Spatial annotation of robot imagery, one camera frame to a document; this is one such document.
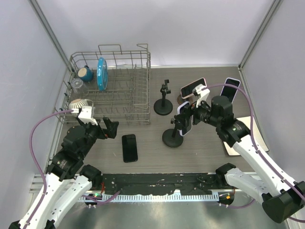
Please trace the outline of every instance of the mug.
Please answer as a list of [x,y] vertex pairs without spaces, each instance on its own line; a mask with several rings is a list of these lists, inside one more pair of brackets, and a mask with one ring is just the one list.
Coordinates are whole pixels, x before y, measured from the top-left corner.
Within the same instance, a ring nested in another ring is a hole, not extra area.
[[90,82],[93,79],[93,72],[85,65],[78,71],[78,77],[84,82]]
[[69,109],[79,109],[82,108],[83,106],[89,106],[88,101],[92,103],[91,106],[94,105],[93,101],[90,99],[74,99],[73,101],[70,102],[69,104]]

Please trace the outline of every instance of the white smartphone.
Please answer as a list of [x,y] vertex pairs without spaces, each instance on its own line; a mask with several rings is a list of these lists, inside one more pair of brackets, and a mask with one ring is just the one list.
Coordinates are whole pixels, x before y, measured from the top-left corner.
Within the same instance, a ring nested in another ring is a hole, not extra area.
[[[240,86],[240,80],[228,77],[225,80],[225,84],[231,84],[231,85],[234,85],[236,87],[239,87]],[[220,95],[228,97],[228,99],[231,103],[233,103],[233,100],[234,100],[236,94],[237,94],[237,89],[232,88],[232,87],[228,87],[228,86],[223,87],[223,89],[220,93]]]
[[[183,104],[181,104],[178,108],[177,108],[177,113],[178,114],[182,114],[184,107],[186,105],[190,105],[189,101],[184,102]],[[188,132],[190,132],[192,129],[192,117],[190,117],[189,120],[186,120],[186,127],[183,128],[182,130],[179,130],[179,133],[181,136],[185,136]]]
[[180,93],[181,93],[181,97],[183,99],[187,99],[188,97],[193,96],[193,90],[195,87],[197,87],[198,85],[202,84],[203,86],[206,86],[206,81],[204,78],[200,78],[194,82],[191,82],[190,84],[182,87],[180,89]]

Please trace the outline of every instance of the gray wall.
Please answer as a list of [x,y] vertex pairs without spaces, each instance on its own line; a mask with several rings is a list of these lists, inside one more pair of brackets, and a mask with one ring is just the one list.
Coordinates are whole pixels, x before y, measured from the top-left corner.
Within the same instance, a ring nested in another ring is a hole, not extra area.
[[283,1],[244,68],[271,156],[297,181],[305,180],[304,9]]
[[[0,8],[0,228],[26,212],[37,169],[29,151],[31,128],[54,107],[65,67],[29,3]],[[45,166],[55,119],[38,127],[34,151]]]
[[272,0],[38,2],[67,55],[147,42],[152,65],[237,65]]

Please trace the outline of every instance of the blue plate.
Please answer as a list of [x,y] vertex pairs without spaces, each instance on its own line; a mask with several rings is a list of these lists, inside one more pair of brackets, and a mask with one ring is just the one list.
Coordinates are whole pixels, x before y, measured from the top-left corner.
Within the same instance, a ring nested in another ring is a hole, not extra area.
[[107,62],[104,58],[100,57],[97,63],[97,86],[100,91],[104,91],[107,88],[108,73],[107,73]]

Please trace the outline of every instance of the mug handle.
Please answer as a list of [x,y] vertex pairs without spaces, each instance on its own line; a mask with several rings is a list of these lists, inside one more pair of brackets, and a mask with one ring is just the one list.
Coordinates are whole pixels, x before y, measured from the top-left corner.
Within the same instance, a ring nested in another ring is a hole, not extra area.
[[94,103],[93,103],[93,101],[92,101],[92,100],[90,100],[90,99],[85,99],[85,101],[90,101],[90,102],[92,103],[92,105],[91,105],[91,106],[94,106]]

